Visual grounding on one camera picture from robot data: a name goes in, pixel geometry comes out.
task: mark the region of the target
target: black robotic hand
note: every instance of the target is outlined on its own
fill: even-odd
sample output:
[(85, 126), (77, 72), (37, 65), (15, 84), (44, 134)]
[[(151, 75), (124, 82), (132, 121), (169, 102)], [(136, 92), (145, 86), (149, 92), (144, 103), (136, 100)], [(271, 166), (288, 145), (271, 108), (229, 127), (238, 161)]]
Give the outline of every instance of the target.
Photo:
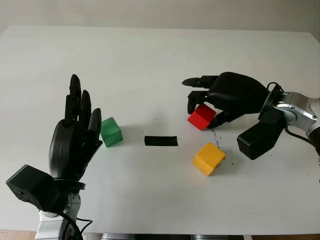
[(70, 94), (65, 101), (65, 116), (55, 127), (50, 145), (51, 176), (79, 181), (102, 144), (100, 130), (101, 111), (97, 108), (91, 113), (90, 95), (83, 90), (81, 96), (80, 80), (73, 74)]
[(216, 128), (231, 122), (244, 114), (259, 113), (269, 91), (257, 80), (234, 72), (224, 72), (219, 76), (189, 78), (183, 85), (205, 88), (205, 91), (192, 91), (188, 96), (187, 111), (192, 114), (197, 104), (208, 102), (222, 110), (207, 127)]
[[(257, 80), (233, 72), (224, 72), (219, 76), (189, 78), (182, 84), (208, 89), (192, 91), (189, 94), (187, 105), (189, 114), (193, 113), (197, 104), (204, 102), (222, 110), (208, 125), (208, 129), (231, 122), (244, 114), (260, 113), (270, 95), (269, 90)], [(272, 107), (275, 101), (273, 95), (277, 97), (278, 91), (271, 94), (270, 105), (267, 105), (269, 108), (260, 114), (260, 122), (237, 138), (240, 151), (252, 160), (270, 150), (286, 126), (283, 113)]]
[(91, 113), (89, 93), (81, 95), (79, 78), (73, 74), (66, 96), (65, 116), (55, 127), (50, 150), (50, 174), (24, 165), (6, 181), (15, 196), (45, 212), (62, 211), (70, 191), (85, 188), (79, 182), (86, 167), (102, 144), (99, 140), (101, 111)]

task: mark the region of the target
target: green cube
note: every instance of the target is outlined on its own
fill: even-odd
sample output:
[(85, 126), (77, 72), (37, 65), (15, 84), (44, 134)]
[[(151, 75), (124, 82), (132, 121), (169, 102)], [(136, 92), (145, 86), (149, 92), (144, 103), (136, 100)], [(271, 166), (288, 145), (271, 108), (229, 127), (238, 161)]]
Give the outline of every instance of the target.
[(110, 147), (123, 139), (121, 130), (113, 117), (102, 121), (100, 134), (106, 147)]

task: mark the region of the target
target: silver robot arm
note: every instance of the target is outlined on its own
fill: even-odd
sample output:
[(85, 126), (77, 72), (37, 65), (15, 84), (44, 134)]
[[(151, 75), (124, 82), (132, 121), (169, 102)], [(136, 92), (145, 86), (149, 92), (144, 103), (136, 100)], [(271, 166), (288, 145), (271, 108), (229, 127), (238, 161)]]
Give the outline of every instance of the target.
[(298, 92), (283, 92), (273, 107), (283, 112), (287, 125), (305, 131), (320, 155), (320, 98), (309, 98)]

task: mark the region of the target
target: yellow cube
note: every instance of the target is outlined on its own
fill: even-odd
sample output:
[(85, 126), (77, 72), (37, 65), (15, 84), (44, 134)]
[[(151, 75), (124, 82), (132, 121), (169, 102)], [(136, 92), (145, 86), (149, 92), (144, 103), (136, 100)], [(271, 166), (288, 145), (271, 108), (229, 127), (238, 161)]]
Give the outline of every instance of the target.
[(225, 159), (226, 154), (208, 142), (194, 157), (193, 164), (205, 175), (209, 176), (213, 170)]

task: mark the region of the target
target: table surface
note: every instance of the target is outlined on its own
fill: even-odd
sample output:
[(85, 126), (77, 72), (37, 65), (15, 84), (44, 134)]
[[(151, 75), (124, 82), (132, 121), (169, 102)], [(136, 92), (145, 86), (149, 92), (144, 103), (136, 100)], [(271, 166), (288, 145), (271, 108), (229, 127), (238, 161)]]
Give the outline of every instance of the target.
[[(114, 117), (124, 138), (101, 146), (81, 179), (78, 216), (93, 220), (88, 232), (319, 233), (314, 148), (283, 132), (272, 150), (250, 160), (237, 136), (257, 115), (197, 130), (187, 122), (191, 88), (181, 84), (231, 71), (317, 98), (319, 66), (320, 45), (309, 33), (8, 28), (0, 37), (0, 229), (37, 229), (37, 209), (5, 181), (24, 164), (49, 171), (49, 145), (75, 73), (92, 108)], [(145, 146), (148, 135), (177, 136), (179, 146)], [(226, 153), (209, 177), (192, 164), (207, 142)]]

